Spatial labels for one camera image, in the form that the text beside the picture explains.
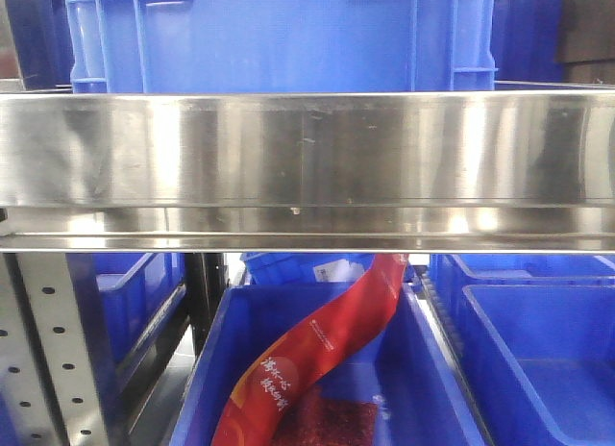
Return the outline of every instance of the paper tag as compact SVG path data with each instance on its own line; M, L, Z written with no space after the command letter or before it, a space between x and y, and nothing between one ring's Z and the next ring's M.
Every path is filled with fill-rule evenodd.
M314 276L318 283L342 283L356 281L365 268L360 263L350 263L347 259L340 259L314 266Z

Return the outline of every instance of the red plastic bag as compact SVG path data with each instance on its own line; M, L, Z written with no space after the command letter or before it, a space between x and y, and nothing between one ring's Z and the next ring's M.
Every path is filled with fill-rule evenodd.
M211 445L269 445L287 409L386 327L406 266L406 255L375 255L371 268L346 292L271 345L235 385Z

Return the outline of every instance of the red spice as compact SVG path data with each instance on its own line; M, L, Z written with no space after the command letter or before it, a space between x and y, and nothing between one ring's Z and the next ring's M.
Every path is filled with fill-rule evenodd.
M331 400L315 386L283 417L271 446L372 446L378 407Z

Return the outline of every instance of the stainless steel shelf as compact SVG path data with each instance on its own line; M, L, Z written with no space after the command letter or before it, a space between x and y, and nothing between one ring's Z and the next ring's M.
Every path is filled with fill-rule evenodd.
M615 250L615 90L0 95L2 251Z

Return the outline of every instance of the blue plastic bin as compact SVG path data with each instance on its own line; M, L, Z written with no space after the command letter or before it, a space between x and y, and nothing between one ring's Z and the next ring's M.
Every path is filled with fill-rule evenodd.
M491 50L503 81L563 81L555 61L562 0L495 0Z
M466 285L615 285L615 263L603 256L466 254L437 258L433 282L454 322Z
M68 29L68 16L64 0L51 0L52 21L47 31L52 32L49 40L53 50L56 85L70 84L70 70L75 62Z
M438 266L441 262L442 255L441 254L431 254L430 255L430 265L428 269L428 274L430 280L435 284L436 278L438 277Z
M493 88L493 0L67 0L76 92Z
M347 284L230 289L185 397L172 446L209 444L234 384L280 335ZM409 288L380 338L319 383L323 395L379 405L375 446L483 445L455 377Z
M0 392L0 444L2 446L19 446L17 433L9 416L9 409Z
M463 369L498 445L615 445L615 288L468 286Z
M241 256L256 285L341 283L357 280L373 254L298 254L248 252Z
M116 362L126 357L184 275L181 254L94 255L98 288Z

